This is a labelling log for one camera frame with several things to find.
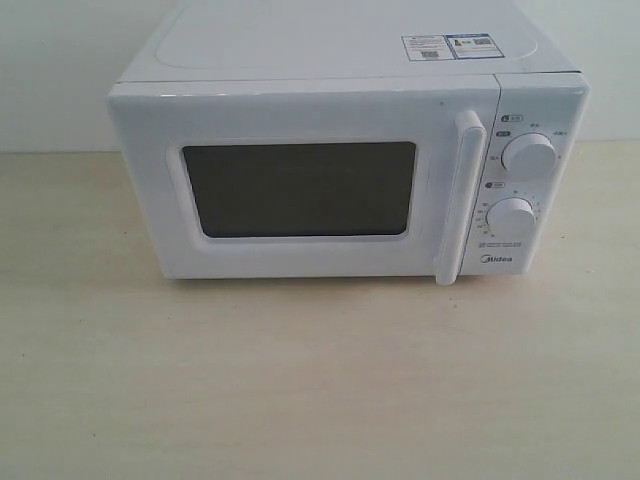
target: barcode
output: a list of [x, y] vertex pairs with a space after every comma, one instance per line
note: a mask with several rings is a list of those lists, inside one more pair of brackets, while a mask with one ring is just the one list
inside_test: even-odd
[[422, 51], [420, 52], [420, 54], [422, 55], [422, 58], [440, 58], [440, 53], [438, 53], [437, 50]]

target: control panel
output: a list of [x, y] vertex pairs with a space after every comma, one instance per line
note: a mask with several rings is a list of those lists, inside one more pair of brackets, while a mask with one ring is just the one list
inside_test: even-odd
[[528, 270], [589, 93], [578, 73], [496, 78], [500, 104], [463, 275]]

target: dark glass window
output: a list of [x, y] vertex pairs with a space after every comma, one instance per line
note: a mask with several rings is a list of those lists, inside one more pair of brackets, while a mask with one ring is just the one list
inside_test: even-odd
[[183, 149], [212, 238], [399, 235], [407, 229], [410, 142]]

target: wooden table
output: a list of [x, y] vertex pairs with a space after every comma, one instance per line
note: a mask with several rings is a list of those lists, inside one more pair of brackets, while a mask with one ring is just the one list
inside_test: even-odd
[[0, 478], [640, 478], [640, 142], [523, 277], [172, 282], [117, 154], [0, 157]]

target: microwave top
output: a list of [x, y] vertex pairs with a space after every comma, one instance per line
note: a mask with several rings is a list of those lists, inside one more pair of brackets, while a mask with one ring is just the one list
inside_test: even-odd
[[577, 71], [509, 0], [196, 0], [120, 83]]

